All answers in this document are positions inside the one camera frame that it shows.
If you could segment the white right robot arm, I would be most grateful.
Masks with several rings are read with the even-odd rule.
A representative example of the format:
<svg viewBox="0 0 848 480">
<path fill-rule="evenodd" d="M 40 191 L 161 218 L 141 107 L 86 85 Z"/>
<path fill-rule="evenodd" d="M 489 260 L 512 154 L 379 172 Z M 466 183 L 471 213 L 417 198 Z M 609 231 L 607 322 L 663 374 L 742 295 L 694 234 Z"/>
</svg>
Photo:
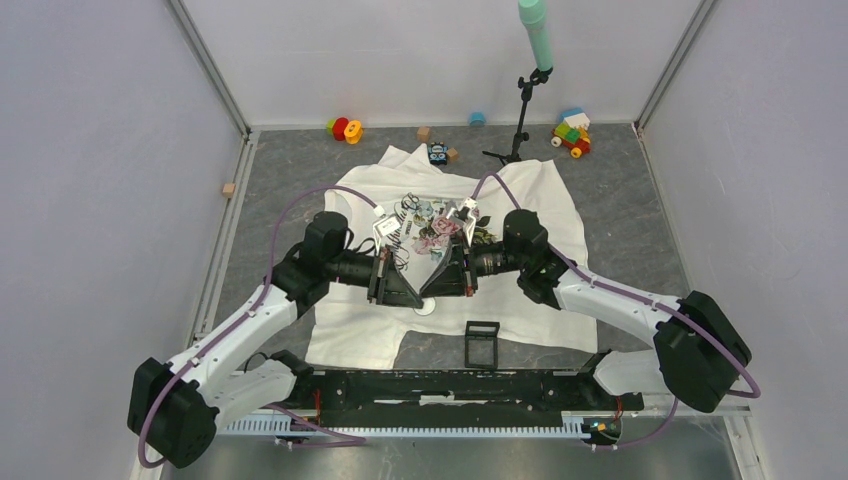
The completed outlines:
<svg viewBox="0 0 848 480">
<path fill-rule="evenodd" d="M 578 266 L 548 241 L 530 210 L 509 212 L 501 241 L 472 245 L 463 232 L 421 287 L 424 298 L 470 297 L 481 277 L 517 273 L 532 302 L 586 315 L 648 344 L 640 352 L 611 352 L 577 382 L 580 400 L 602 408 L 617 395 L 669 392 L 703 413 L 726 396 L 757 398 L 748 372 L 751 352 L 717 302 L 691 291 L 678 298 L 654 294 L 598 276 Z"/>
</svg>

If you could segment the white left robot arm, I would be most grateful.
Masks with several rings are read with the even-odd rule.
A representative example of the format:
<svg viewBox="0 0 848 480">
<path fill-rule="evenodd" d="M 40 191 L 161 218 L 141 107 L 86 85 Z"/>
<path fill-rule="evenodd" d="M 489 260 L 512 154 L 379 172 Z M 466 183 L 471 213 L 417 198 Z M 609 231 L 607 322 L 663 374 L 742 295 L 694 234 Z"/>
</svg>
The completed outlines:
<svg viewBox="0 0 848 480">
<path fill-rule="evenodd" d="M 306 405 L 314 394 L 313 379 L 281 360 L 267 360 L 254 373 L 231 374 L 266 340 L 312 309 L 331 284 L 361 287 L 374 305 L 424 308 L 388 247 L 374 254 L 351 250 L 348 233 L 342 214 L 316 214 L 303 240 L 208 336 L 166 362 L 149 358 L 137 367 L 127 425 L 139 437 L 143 467 L 169 463 L 184 468 L 232 421 L 276 402 Z"/>
</svg>

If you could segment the white floral t-shirt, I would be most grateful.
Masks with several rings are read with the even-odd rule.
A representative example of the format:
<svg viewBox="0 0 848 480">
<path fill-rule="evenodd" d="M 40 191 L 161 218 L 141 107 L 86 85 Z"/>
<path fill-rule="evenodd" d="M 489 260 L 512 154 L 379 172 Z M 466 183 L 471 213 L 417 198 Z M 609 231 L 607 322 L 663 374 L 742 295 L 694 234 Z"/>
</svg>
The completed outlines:
<svg viewBox="0 0 848 480">
<path fill-rule="evenodd" d="M 472 178 L 434 167 L 425 147 L 389 147 L 324 201 L 358 239 L 371 235 L 376 208 L 399 218 L 389 245 L 425 306 L 377 304 L 364 287 L 334 283 L 315 308 L 309 362 L 387 369 L 407 334 L 460 335 L 470 321 L 497 323 L 505 340 L 596 351 L 595 320 L 558 309 L 545 271 L 588 262 L 583 222 L 553 162 Z"/>
</svg>

